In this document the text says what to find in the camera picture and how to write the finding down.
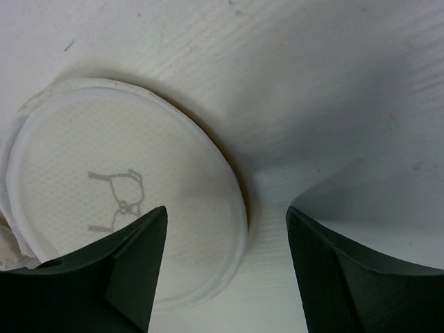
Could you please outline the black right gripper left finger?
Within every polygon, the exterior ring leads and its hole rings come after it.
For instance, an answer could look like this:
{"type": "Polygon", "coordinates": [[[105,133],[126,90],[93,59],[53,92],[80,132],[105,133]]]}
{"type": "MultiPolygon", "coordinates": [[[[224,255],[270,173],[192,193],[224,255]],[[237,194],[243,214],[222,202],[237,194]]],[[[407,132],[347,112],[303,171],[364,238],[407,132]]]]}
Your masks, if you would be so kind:
{"type": "Polygon", "coordinates": [[[2,332],[147,332],[167,209],[34,269],[1,273],[2,332]]]}

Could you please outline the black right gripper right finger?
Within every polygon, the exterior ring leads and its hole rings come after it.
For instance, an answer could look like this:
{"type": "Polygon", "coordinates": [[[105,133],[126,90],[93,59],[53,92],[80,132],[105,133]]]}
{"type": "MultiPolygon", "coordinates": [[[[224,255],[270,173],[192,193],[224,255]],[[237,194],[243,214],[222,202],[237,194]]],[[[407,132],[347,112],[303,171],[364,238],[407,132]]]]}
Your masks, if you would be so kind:
{"type": "Polygon", "coordinates": [[[443,331],[443,270],[379,253],[293,206],[286,223],[309,332],[443,331]]]}

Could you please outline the round white mesh laundry bag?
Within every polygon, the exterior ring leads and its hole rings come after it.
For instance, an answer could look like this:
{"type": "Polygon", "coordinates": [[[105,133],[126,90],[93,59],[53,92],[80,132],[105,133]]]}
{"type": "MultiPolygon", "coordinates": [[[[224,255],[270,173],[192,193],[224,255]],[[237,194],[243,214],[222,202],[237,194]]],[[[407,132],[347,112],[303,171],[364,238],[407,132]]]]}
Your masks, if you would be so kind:
{"type": "Polygon", "coordinates": [[[115,80],[66,80],[17,112],[1,147],[1,213],[39,263],[130,225],[152,209],[168,226],[155,311],[207,302],[246,249],[248,217],[227,158],[196,120],[115,80]]]}

